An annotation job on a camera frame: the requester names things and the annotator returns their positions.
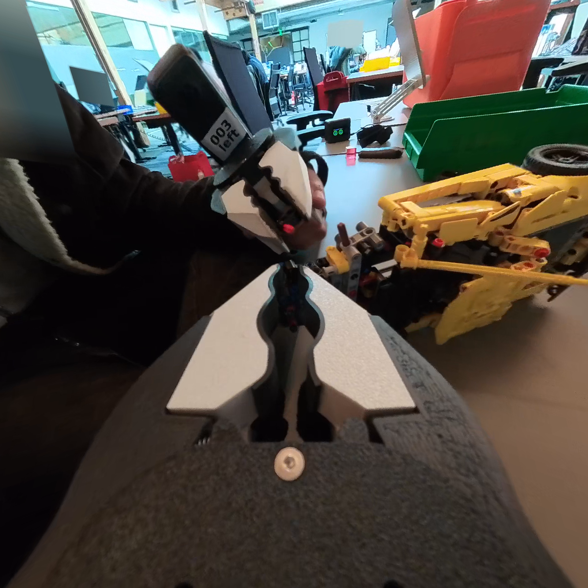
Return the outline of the black grey brick assembly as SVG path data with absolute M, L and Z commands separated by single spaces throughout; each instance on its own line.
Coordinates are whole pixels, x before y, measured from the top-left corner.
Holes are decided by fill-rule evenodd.
M 291 260 L 282 262 L 273 277 L 272 286 L 280 326 L 291 332 L 305 327 L 316 337 L 320 320 L 307 298 L 311 284 L 301 267 Z

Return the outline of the red bag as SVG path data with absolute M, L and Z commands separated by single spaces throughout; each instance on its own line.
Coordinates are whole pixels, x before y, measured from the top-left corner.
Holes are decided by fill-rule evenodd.
M 205 151 L 170 156 L 168 168 L 174 182 L 198 181 L 215 174 Z

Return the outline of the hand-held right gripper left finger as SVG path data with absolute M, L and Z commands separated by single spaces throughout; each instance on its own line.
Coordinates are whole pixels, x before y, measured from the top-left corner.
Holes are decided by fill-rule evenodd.
M 252 440 L 285 438 L 285 397 L 270 338 L 279 269 L 270 266 L 210 315 L 167 412 L 223 419 Z

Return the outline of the person's black jacket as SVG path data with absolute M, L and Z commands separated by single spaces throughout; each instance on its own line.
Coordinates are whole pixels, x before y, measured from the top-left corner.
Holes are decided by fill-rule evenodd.
M 147 363 L 175 337 L 193 252 L 126 253 L 116 244 L 112 177 L 133 166 L 155 171 L 129 160 L 85 107 L 54 88 L 73 157 L 1 158 L 2 354 L 82 344 Z

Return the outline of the red plastic bin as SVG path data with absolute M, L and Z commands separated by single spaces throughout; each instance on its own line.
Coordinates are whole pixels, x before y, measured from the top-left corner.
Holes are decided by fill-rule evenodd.
M 518 91 L 550 1 L 446 1 L 415 19 L 425 87 L 416 104 Z

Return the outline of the person's left forearm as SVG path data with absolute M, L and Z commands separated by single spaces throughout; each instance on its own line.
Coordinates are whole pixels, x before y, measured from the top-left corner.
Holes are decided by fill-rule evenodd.
M 212 209 L 213 177 L 174 182 L 137 166 L 112 177 L 109 204 L 113 239 L 126 253 L 224 253 L 257 249 L 253 239 Z

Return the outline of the dark monitor screen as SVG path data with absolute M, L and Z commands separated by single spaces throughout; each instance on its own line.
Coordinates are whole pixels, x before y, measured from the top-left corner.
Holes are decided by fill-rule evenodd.
M 206 31 L 203 36 L 231 105 L 246 128 L 252 135 L 262 129 L 272 129 L 272 122 L 247 69 L 241 49 Z

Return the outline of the black mesh office chair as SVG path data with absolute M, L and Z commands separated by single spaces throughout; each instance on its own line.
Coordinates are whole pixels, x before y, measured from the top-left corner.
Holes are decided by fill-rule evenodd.
M 555 92 L 563 85 L 587 86 L 587 55 L 532 58 L 520 89 Z

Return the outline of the yellow toy brick car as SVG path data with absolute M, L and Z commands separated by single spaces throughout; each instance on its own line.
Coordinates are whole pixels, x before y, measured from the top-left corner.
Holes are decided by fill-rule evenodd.
M 360 222 L 309 267 L 400 334 L 432 329 L 438 345 L 501 320 L 519 300 L 569 287 L 525 279 L 405 269 L 420 259 L 531 268 L 587 279 L 587 146 L 532 148 L 497 165 L 382 197 L 378 228 Z

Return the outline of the long yellow Lego axle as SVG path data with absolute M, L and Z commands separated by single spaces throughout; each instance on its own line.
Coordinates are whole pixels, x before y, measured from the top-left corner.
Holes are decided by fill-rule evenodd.
M 525 279 L 527 281 L 548 285 L 587 286 L 587 279 L 584 278 L 538 272 L 526 267 L 523 269 L 497 268 L 475 264 L 424 260 L 418 258 L 415 251 L 412 250 L 411 247 L 405 245 L 398 245 L 395 248 L 394 261 L 401 268 L 405 269 L 439 270 L 469 275 L 508 277 L 513 279 Z

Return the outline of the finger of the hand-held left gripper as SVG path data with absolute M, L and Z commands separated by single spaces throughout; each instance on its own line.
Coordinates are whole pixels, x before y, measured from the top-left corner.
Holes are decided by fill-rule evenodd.
M 300 153 L 282 142 L 276 142 L 261 157 L 259 167 L 277 182 L 299 215 L 310 220 L 313 212 L 312 189 L 307 166 Z
M 236 182 L 220 196 L 228 219 L 246 236 L 258 239 L 275 253 L 290 253 L 290 248 L 278 235 L 275 224 L 245 193 L 245 182 Z

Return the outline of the red chair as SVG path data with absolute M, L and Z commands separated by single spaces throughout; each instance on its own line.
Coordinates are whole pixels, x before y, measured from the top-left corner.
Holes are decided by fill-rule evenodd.
M 347 76 L 338 70 L 327 73 L 316 85 L 315 98 L 317 110 L 335 113 L 341 104 L 350 100 Z

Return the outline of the green plastic bin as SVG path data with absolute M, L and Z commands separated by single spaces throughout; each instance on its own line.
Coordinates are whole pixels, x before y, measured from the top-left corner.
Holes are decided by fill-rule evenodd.
M 563 85 L 416 104 L 403 146 L 419 178 L 434 181 L 501 164 L 537 146 L 587 144 L 587 87 Z

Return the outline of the metal laptop stand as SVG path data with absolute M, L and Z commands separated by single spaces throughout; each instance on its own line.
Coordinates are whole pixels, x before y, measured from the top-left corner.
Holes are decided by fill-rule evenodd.
M 410 1 L 395 1 L 392 8 L 392 18 L 399 41 L 406 81 L 372 109 L 371 121 L 374 124 L 382 123 L 395 106 L 403 102 L 415 90 L 425 87 L 429 79 L 424 70 L 422 51 Z

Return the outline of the yellow storage bin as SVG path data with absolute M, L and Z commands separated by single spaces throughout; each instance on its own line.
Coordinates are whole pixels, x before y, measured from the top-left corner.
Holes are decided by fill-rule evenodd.
M 401 57 L 389 56 L 367 58 L 360 66 L 360 72 L 372 73 L 401 65 Z

